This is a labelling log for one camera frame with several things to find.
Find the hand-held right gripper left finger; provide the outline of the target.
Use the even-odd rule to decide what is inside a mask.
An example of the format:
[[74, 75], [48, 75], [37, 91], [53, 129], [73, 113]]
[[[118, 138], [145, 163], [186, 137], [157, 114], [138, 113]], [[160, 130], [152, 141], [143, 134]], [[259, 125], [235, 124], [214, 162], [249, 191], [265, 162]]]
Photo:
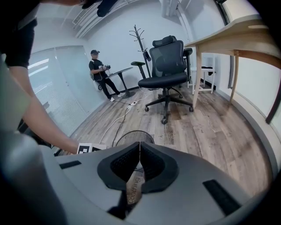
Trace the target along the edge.
[[108, 188], [125, 190], [139, 161], [140, 143], [135, 142], [101, 160], [97, 166], [97, 173]]

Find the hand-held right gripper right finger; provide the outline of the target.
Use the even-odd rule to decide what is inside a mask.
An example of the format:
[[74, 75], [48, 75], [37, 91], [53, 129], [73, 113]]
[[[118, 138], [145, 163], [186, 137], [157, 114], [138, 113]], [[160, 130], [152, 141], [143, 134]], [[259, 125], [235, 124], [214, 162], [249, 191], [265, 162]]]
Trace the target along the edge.
[[145, 176], [141, 193], [162, 192], [176, 180], [179, 166], [168, 154], [170, 151], [171, 149], [161, 145], [140, 143], [140, 163]]

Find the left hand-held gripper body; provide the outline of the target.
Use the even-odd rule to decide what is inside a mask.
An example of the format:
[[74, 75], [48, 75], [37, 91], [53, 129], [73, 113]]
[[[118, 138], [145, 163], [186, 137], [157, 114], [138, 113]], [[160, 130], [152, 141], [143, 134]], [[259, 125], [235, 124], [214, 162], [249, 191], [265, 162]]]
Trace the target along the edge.
[[102, 144], [79, 143], [76, 154], [90, 153], [90, 152], [100, 151], [106, 148], [107, 146]]

